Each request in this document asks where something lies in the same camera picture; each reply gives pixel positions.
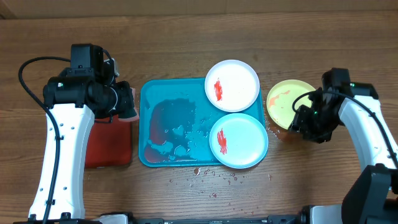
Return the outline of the green rimmed white plate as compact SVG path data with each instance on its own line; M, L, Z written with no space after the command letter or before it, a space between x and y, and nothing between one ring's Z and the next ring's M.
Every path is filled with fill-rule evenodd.
M301 80L284 80L277 83L267 95L269 116L278 126L288 129L295 116L293 102L300 95L311 91L315 91L315 88Z

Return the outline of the light blue rimmed plate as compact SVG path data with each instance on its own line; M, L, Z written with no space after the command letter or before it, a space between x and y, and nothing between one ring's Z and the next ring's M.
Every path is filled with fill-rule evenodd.
M213 125L209 145L223 165L247 169L265 158L269 139L264 125L256 118L244 113L231 113Z

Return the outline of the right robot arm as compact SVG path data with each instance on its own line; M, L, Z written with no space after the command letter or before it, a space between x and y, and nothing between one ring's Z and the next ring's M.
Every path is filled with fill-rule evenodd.
M306 223L397 223L397 144L384 121L371 84L342 83L304 93L311 106L293 105L289 131L318 143L331 139L339 125L352 139L361 175L338 205L311 206Z

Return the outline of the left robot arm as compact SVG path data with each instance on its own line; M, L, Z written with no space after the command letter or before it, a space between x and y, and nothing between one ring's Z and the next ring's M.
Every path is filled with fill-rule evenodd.
M47 140L39 187L29 210L38 223L85 217L85 168L126 165L132 158L131 121L138 118L128 82L52 77L42 106Z

